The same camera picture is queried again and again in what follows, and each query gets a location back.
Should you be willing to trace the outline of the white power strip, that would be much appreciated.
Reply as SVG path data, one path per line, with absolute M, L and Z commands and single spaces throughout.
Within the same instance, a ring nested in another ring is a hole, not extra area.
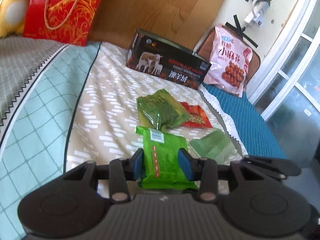
M 261 28 L 264 24 L 263 15 L 268 11 L 270 5 L 268 2 L 265 1 L 258 1 L 254 6 L 254 12 L 250 12 L 244 19 L 246 26 L 253 26 L 256 25 Z

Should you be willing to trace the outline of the red spicy snack packet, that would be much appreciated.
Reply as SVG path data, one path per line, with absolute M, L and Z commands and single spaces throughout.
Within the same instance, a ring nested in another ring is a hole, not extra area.
M 189 105 L 186 102 L 180 102 L 180 104 L 191 116 L 182 126 L 190 128 L 212 128 L 208 116 L 199 105 Z

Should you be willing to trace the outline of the blue mesh mat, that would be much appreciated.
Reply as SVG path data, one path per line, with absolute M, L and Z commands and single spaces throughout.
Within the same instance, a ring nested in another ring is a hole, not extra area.
M 249 102 L 246 94 L 238 98 L 213 85 L 204 85 L 204 88 L 211 96 L 217 98 L 222 110 L 233 119 L 238 135 L 249 155 L 286 158 L 265 120 Z

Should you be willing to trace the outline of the dark green pea snack bag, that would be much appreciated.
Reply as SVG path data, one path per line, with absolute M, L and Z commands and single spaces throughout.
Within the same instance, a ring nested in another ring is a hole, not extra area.
M 191 115 L 167 90 L 136 99 L 139 122 L 142 126 L 165 132 L 187 122 Z

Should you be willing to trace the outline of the yellow duck plush toy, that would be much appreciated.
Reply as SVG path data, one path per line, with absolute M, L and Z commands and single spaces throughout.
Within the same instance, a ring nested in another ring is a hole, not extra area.
M 1 0 L 1 38 L 22 35 L 30 0 Z

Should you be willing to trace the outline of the pink fried twist snack bag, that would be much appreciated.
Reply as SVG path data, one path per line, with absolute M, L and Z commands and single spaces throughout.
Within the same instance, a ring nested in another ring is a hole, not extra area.
M 211 64 L 203 82 L 242 97 L 253 50 L 223 25 L 214 28 Z

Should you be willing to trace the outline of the red biscuit gift box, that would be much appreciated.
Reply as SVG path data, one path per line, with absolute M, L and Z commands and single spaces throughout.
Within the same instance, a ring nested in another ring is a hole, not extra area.
M 84 46 L 101 0 L 30 0 L 23 37 Z

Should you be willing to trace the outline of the wooden headboard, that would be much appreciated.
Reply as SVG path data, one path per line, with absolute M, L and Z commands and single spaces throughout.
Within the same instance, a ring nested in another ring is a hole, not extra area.
M 193 49 L 213 24 L 224 0 L 101 0 L 89 40 L 129 48 L 143 29 Z

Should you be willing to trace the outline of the white window frame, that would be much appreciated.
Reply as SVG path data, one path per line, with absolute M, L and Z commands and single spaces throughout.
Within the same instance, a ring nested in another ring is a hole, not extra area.
M 291 92 L 298 92 L 319 110 L 319 102 L 299 83 L 319 49 L 319 31 L 304 31 L 319 0 L 298 0 L 280 35 L 248 85 L 249 101 L 268 121 Z

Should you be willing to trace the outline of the bright green snack pack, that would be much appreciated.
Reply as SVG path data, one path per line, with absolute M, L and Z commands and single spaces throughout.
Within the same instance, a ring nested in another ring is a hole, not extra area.
M 139 182 L 142 189 L 197 189 L 178 164 L 178 150 L 188 148 L 184 137 L 142 126 L 136 127 L 136 133 L 143 137 L 143 174 Z

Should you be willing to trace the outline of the patterned bed sheet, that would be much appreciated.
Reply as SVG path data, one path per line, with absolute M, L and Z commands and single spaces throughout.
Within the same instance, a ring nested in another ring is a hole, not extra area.
M 84 47 L 12 36 L 1 40 L 1 239 L 21 239 L 20 200 L 77 165 L 126 159 L 142 147 L 136 100 L 167 90 L 200 106 L 231 137 L 223 162 L 246 149 L 216 98 L 127 68 L 110 43 Z

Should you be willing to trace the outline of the black open storage box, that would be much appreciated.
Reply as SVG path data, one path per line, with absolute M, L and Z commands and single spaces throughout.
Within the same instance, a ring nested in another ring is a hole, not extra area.
M 126 66 L 144 74 L 198 89 L 211 64 L 179 44 L 137 29 L 127 52 Z

